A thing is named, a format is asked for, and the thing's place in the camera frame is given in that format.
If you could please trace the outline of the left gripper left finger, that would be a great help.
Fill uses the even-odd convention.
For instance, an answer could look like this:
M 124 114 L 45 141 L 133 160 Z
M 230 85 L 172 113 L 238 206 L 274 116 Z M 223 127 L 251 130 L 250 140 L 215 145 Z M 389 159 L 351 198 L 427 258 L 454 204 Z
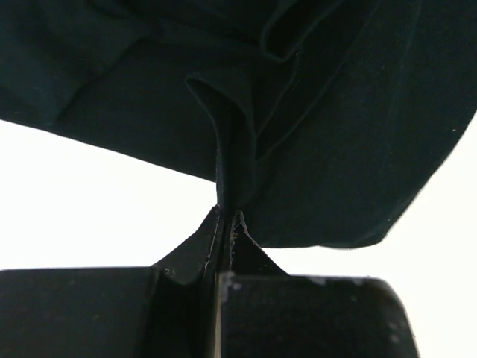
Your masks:
M 221 208 L 216 204 L 188 239 L 151 266 L 156 284 L 165 280 L 188 286 L 203 276 L 212 260 L 212 250 L 221 236 L 221 217 Z

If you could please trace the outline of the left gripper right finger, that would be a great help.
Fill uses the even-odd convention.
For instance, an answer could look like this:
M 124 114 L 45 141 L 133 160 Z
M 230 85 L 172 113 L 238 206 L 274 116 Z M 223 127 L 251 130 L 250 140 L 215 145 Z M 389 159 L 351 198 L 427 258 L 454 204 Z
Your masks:
M 280 277 L 288 275 L 251 237 L 242 210 L 234 213 L 227 227 L 221 270 L 239 275 Z

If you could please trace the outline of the black t-shirt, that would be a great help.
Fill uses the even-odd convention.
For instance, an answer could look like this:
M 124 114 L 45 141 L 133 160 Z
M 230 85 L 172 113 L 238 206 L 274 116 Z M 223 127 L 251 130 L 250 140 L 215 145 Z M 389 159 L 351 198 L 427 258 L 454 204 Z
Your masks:
M 3 1 L 1 117 L 217 185 L 266 248 L 380 242 L 476 111 L 474 1 Z

